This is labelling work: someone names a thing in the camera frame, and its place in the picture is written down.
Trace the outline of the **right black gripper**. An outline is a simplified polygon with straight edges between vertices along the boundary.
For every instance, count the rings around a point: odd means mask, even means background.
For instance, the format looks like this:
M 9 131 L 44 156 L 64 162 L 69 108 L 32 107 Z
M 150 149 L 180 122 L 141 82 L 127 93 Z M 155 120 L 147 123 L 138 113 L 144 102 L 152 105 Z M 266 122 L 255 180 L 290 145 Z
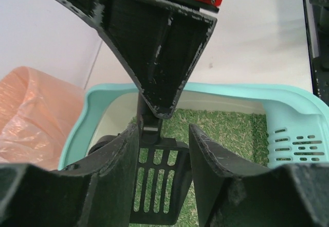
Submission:
M 223 0 L 55 0 L 95 29 L 156 117 L 168 119 Z

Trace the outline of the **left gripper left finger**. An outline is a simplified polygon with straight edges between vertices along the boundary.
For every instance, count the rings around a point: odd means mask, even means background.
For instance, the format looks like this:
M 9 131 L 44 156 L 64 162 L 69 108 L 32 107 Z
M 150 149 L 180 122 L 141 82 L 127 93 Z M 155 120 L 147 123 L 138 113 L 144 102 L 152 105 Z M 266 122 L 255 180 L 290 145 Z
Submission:
M 1 226 L 128 226 L 138 128 L 61 171 L 1 164 Z

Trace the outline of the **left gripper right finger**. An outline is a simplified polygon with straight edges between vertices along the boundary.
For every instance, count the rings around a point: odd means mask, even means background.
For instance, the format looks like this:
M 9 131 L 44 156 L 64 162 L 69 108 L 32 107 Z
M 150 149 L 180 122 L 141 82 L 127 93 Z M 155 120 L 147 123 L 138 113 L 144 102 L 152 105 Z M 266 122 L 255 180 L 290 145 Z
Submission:
M 200 226 L 328 226 L 328 164 L 270 169 L 189 126 Z

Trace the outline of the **black litter scoop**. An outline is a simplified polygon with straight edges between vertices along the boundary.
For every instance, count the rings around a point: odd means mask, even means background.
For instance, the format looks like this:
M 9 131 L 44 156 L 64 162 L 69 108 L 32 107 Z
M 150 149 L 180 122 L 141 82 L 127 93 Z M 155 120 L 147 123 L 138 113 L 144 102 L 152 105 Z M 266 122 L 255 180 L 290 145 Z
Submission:
M 174 225 L 192 182 L 189 147 L 161 137 L 162 119 L 138 97 L 139 153 L 130 223 Z

